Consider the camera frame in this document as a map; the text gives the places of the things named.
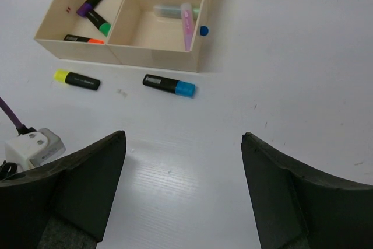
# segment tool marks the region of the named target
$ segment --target table surface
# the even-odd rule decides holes
[[[247,131],[373,184],[373,0],[214,0],[200,73],[60,61],[33,41],[50,2],[0,0],[0,95],[27,125],[58,134],[66,154],[126,131],[98,248],[260,248],[240,149]],[[54,82],[58,68],[101,88]],[[198,92],[144,87],[146,73]],[[15,135],[0,114],[0,149]]]

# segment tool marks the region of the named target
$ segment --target white plug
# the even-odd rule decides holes
[[[65,151],[60,137],[46,128],[5,142],[6,161],[18,164],[19,172],[41,166],[47,159],[50,162]]]

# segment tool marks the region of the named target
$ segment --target purple highlighter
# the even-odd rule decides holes
[[[190,3],[183,3],[181,4],[180,9],[185,50],[190,51],[194,34],[193,8]]]
[[[81,17],[86,17],[87,13],[93,10],[100,2],[101,0],[86,0],[76,13]]]

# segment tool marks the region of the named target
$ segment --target box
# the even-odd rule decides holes
[[[198,56],[211,0],[102,0],[94,9],[111,30],[107,37],[76,10],[85,0],[53,0],[35,40],[61,59],[198,71]],[[199,8],[192,47],[186,51],[181,19],[158,17],[155,5]],[[63,41],[67,34],[103,40],[105,44]]]

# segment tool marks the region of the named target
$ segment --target pink pen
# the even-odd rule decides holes
[[[193,9],[190,3],[183,3],[180,6],[182,29],[184,32],[185,50],[190,51],[194,33]]]

